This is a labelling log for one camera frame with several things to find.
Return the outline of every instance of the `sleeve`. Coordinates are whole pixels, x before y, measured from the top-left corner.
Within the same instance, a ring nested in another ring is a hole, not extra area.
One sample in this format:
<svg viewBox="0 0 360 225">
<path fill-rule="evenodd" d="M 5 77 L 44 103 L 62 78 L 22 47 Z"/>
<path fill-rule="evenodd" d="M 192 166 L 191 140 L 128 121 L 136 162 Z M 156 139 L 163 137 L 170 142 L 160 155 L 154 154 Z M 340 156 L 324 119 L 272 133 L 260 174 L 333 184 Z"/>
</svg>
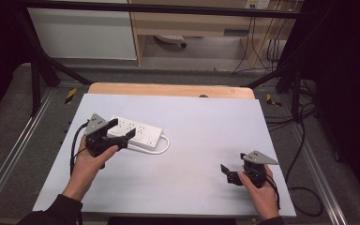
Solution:
<svg viewBox="0 0 360 225">
<path fill-rule="evenodd" d="M 282 217 L 273 217 L 259 223 L 259 225 L 284 225 Z"/>
<path fill-rule="evenodd" d="M 24 217 L 18 225 L 75 224 L 83 204 L 64 195 L 58 195 L 46 211 L 33 212 Z"/>
</svg>

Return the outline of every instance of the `floor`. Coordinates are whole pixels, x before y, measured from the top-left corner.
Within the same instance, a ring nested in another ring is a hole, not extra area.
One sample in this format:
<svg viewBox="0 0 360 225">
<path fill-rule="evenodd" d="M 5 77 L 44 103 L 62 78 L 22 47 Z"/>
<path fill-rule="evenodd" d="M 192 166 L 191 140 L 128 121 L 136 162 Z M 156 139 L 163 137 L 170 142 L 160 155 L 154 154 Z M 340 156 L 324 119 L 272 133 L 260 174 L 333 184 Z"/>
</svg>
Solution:
<svg viewBox="0 0 360 225">
<path fill-rule="evenodd" d="M 154 37 L 146 40 L 143 64 L 137 66 L 134 62 L 66 61 L 83 76 L 102 82 L 118 83 L 183 83 L 239 86 L 248 84 L 268 73 L 275 64 L 262 58 L 267 68 L 250 69 L 248 61 L 242 60 L 244 52 L 240 41 L 236 38 L 185 37 L 187 47 L 181 48 L 163 43 Z M 49 172 L 56 151 L 60 147 L 60 140 L 65 138 L 65 130 L 76 112 L 77 104 L 87 87 L 79 86 L 68 76 L 59 74 L 63 83 L 54 90 L 53 101 L 46 110 L 46 115 L 39 122 L 39 128 L 34 131 L 28 146 L 23 150 L 17 166 L 0 193 L 0 224 L 13 223 L 18 217 L 29 212 L 38 189 L 43 185 Z M 21 135 L 22 129 L 29 119 L 30 112 L 30 81 L 29 68 L 19 67 L 15 72 L 15 80 L 7 91 L 7 95 L 0 103 L 0 165 L 10 153 L 11 146 Z M 267 121 L 286 117 L 287 111 L 280 104 L 289 95 L 278 95 L 275 91 L 277 79 L 273 79 L 263 86 L 256 88 L 256 98 L 261 101 L 262 110 Z M 78 86 L 79 94 L 71 105 L 63 104 L 72 85 Z M 272 101 L 267 103 L 267 94 Z M 309 102 L 308 97 L 302 97 L 302 102 Z M 360 186 L 347 164 L 335 161 L 331 143 L 328 141 L 317 116 L 310 116 L 305 121 L 308 144 L 315 156 L 326 179 L 336 196 L 339 207 L 344 213 L 348 224 L 360 224 Z M 296 137 L 292 125 L 274 130 L 270 127 L 273 144 L 277 151 L 282 171 L 286 172 L 291 165 L 300 140 Z M 46 163 L 36 164 L 40 158 Z M 307 166 L 306 156 L 297 159 L 290 176 L 289 186 L 302 186 L 317 191 L 311 170 Z M 304 191 L 292 194 L 293 202 L 309 212 L 319 209 L 315 197 Z M 286 218 L 288 224 L 333 224 L 328 212 L 324 210 L 318 217 L 309 217 L 297 212 L 296 218 Z M 240 224 L 251 224 L 245 218 Z"/>
</svg>

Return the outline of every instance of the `person's left hand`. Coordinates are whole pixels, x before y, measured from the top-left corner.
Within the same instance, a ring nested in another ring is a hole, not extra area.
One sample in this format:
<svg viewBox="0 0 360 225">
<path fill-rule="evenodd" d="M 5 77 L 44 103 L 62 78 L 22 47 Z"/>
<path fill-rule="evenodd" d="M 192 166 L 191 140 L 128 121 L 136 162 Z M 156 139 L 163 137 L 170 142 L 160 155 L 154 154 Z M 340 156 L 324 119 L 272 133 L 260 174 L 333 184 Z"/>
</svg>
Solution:
<svg viewBox="0 0 360 225">
<path fill-rule="evenodd" d="M 63 191 L 63 195 L 81 201 L 83 196 L 92 186 L 92 182 L 95 179 L 101 166 L 110 159 L 116 151 L 118 146 L 112 146 L 104 151 L 98 157 L 92 157 L 86 148 L 86 137 L 83 136 L 81 144 L 76 157 L 76 162 L 72 175 L 68 181 L 66 188 Z"/>
</svg>

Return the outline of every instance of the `power strip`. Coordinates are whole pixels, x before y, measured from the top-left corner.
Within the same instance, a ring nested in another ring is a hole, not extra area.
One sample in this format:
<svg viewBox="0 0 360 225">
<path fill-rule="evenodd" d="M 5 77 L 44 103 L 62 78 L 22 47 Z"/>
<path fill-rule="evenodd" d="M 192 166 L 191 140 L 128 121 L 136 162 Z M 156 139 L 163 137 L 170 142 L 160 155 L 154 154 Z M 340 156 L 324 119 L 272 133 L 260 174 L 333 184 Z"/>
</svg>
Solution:
<svg viewBox="0 0 360 225">
<path fill-rule="evenodd" d="M 129 144 L 148 150 L 155 150 L 157 148 L 157 143 L 162 134 L 162 128 L 153 127 L 116 115 L 111 118 L 111 120 L 113 119 L 118 119 L 118 125 L 109 129 L 108 134 L 115 137 L 123 136 L 136 128 L 136 136 L 129 140 Z"/>
</svg>

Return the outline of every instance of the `hand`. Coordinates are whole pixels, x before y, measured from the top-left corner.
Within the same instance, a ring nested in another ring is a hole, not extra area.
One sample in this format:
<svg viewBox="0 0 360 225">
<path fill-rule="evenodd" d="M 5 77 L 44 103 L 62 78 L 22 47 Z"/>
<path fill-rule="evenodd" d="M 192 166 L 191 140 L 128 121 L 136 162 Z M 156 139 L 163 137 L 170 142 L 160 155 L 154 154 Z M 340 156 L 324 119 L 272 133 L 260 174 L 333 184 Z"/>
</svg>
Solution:
<svg viewBox="0 0 360 225">
<path fill-rule="evenodd" d="M 270 170 L 270 168 L 268 168 L 267 165 L 264 165 L 264 167 L 267 174 L 273 177 L 273 172 Z M 261 221 L 267 220 L 269 218 L 279 217 L 276 192 L 274 189 L 267 182 L 265 182 L 261 188 L 256 188 L 250 181 L 249 177 L 247 177 L 243 172 L 238 172 L 238 176 L 242 184 L 250 193 L 253 204 L 257 213 L 259 214 Z"/>
<path fill-rule="evenodd" d="M 81 139 L 79 154 L 76 158 L 74 170 L 68 181 L 66 188 L 63 191 L 63 195 L 81 201 L 83 196 L 92 186 L 92 182 L 95 179 L 101 166 L 110 159 L 116 151 L 118 146 L 112 146 L 104 151 L 98 157 L 92 157 L 86 148 L 86 137 Z"/>
</svg>

